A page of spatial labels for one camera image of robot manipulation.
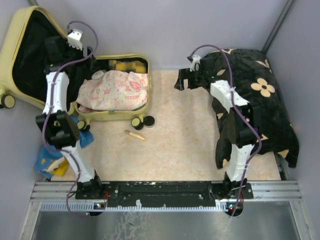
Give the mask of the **pale yellow suitcase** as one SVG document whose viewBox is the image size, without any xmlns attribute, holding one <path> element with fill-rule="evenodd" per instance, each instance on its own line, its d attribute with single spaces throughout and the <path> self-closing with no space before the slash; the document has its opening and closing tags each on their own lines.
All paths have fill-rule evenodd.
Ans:
<svg viewBox="0 0 320 240">
<path fill-rule="evenodd" d="M 42 7 L 29 6 L 17 10 L 11 19 L 2 49 L 0 51 L 0 98 L 12 95 L 40 109 L 44 108 L 47 81 L 44 73 L 46 50 L 44 40 L 49 37 L 66 38 L 66 32 L 59 26 L 52 15 Z M 109 60 L 141 61 L 147 66 L 149 61 L 139 54 L 118 54 L 94 56 L 96 62 L 92 73 L 98 70 L 110 70 Z M 82 129 L 87 130 L 91 121 L 114 121 L 143 118 L 149 111 L 149 103 L 136 110 L 113 110 L 85 113 L 78 109 L 75 88 L 68 87 L 67 105 L 72 114 L 77 111 L 86 123 Z"/>
</svg>

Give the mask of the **white oval brush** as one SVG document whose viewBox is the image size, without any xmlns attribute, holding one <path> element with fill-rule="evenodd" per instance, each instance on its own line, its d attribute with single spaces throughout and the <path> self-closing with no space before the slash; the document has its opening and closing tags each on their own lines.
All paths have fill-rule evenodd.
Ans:
<svg viewBox="0 0 320 240">
<path fill-rule="evenodd" d="M 103 70 L 98 70 L 97 72 L 95 72 L 92 76 L 91 79 L 92 80 L 98 80 L 100 78 L 102 78 L 104 76 L 105 72 Z"/>
</svg>

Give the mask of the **yellow plaid shirt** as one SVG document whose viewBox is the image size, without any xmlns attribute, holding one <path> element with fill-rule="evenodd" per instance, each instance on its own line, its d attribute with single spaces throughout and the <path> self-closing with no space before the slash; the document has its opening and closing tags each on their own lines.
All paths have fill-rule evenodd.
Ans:
<svg viewBox="0 0 320 240">
<path fill-rule="evenodd" d="M 148 72 L 147 66 L 139 60 L 116 60 L 112 59 L 108 61 L 108 67 L 110 70 L 117 70 L 121 72 L 134 72 L 139 74 L 146 74 Z"/>
</svg>

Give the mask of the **pink printed cream cloth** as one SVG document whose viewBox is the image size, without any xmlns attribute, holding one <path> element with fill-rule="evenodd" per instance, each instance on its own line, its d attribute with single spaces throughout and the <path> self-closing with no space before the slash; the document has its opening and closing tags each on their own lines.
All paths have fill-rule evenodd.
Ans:
<svg viewBox="0 0 320 240">
<path fill-rule="evenodd" d="M 106 71 L 99 79 L 84 80 L 76 103 L 83 113 L 134 111 L 148 100 L 148 74 Z"/>
</svg>

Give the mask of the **black round jar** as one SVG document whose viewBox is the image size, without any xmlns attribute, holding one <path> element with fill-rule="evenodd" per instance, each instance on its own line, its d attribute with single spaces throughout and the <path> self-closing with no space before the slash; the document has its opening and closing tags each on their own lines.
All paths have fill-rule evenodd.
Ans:
<svg viewBox="0 0 320 240">
<path fill-rule="evenodd" d="M 147 115 L 144 119 L 143 119 L 143 124 L 146 128 L 152 128 L 155 126 L 155 118 L 151 115 Z"/>
</svg>

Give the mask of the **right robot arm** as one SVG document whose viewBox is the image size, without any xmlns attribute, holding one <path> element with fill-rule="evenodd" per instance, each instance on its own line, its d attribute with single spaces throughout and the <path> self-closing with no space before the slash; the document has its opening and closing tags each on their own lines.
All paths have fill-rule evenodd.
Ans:
<svg viewBox="0 0 320 240">
<path fill-rule="evenodd" d="M 231 143 L 231 153 L 222 186 L 227 197 L 235 198 L 246 184 L 249 162 L 255 155 L 253 149 L 260 138 L 260 111 L 241 97 L 227 80 L 215 76 L 213 59 L 195 54 L 188 60 L 191 65 L 179 70 L 174 88 L 183 91 L 184 80 L 187 80 L 188 89 L 202 87 L 208 90 L 226 112 L 226 138 Z"/>
</svg>

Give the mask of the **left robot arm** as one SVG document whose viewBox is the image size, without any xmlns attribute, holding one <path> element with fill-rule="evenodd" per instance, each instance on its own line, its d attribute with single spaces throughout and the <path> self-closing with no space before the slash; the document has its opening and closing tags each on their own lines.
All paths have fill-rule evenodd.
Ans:
<svg viewBox="0 0 320 240">
<path fill-rule="evenodd" d="M 47 92 L 44 109 L 35 122 L 47 150 L 61 153 L 72 167 L 77 189 L 97 199 L 103 195 L 104 186 L 96 170 L 84 159 L 80 130 L 68 114 L 67 107 L 70 80 L 83 79 L 83 69 L 92 65 L 94 50 L 90 49 L 84 56 L 81 38 L 80 33 L 73 31 L 66 39 L 59 36 L 45 39 Z"/>
</svg>

